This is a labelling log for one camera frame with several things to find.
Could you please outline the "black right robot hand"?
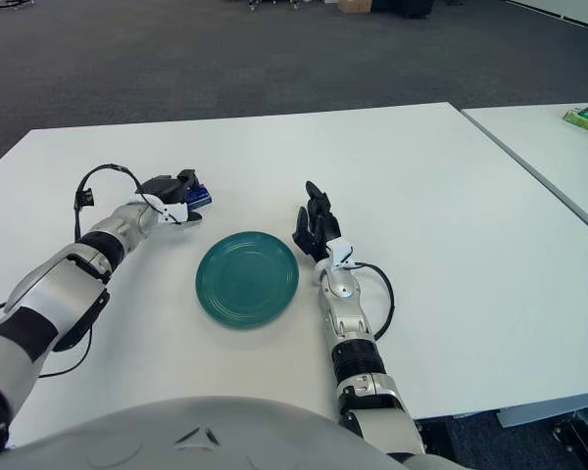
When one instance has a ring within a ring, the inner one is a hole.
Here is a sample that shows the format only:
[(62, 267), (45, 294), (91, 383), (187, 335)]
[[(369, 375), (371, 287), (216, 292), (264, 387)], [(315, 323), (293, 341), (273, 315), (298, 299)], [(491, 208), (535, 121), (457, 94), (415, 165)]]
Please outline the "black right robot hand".
[(305, 189), (309, 200), (299, 208), (292, 239), (305, 255), (320, 261), (328, 257), (326, 244), (339, 238), (341, 231), (327, 194), (312, 181), (306, 182)]

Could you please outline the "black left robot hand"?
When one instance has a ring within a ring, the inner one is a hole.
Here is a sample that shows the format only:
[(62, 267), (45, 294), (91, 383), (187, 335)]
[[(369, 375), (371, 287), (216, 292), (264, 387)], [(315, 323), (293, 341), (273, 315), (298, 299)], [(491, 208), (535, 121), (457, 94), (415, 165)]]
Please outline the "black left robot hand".
[(161, 223), (188, 223), (202, 219), (197, 210), (213, 199), (194, 169), (184, 169), (176, 177), (159, 175), (140, 184), (135, 194), (159, 215)]

